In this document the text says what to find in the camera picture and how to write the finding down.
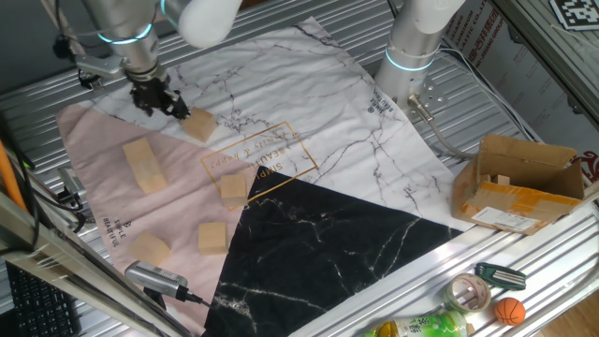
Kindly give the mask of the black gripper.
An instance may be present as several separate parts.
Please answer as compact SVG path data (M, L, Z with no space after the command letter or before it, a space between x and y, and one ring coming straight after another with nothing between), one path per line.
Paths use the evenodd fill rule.
M142 110L148 117L152 117L154 108L178 120L185 120L190 116L188 107L183 101L180 91L169 91L169 75L160 75L148 79L141 79L132 73L127 74L133 87L130 94L135 106Z

